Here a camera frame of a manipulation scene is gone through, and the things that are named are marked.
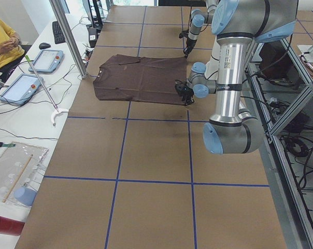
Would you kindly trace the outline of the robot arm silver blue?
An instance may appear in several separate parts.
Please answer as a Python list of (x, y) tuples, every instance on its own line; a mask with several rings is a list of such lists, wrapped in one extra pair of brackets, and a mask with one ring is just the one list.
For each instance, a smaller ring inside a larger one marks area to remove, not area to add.
[(187, 58), (196, 45), (199, 34), (212, 23), (217, 4), (219, 1), (205, 1), (205, 12), (194, 9), (189, 15), (189, 24), (186, 30), (182, 30), (179, 38), (186, 38), (186, 46), (183, 49), (184, 57)]
[(298, 1), (207, 1), (205, 12), (191, 12), (184, 55), (193, 50), (204, 24), (216, 37), (207, 63), (193, 64), (187, 84), (198, 98), (216, 95), (216, 107), (203, 127), (206, 149), (213, 154), (245, 154), (258, 149), (263, 127), (240, 100), (243, 76), (260, 43), (290, 36)]

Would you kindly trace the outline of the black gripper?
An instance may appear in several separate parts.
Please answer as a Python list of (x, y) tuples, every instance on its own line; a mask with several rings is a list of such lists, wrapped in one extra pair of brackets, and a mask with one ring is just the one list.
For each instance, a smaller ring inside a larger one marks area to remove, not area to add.
[(183, 87), (181, 93), (182, 93), (182, 100), (185, 102), (185, 106), (193, 104), (194, 92), (193, 92), (193, 90), (191, 88)]
[(191, 53), (191, 51), (193, 50), (193, 48), (196, 45), (197, 40), (196, 39), (190, 39), (187, 38), (186, 40), (186, 47), (183, 50), (184, 53), (184, 57), (187, 58), (189, 56), (189, 54)]

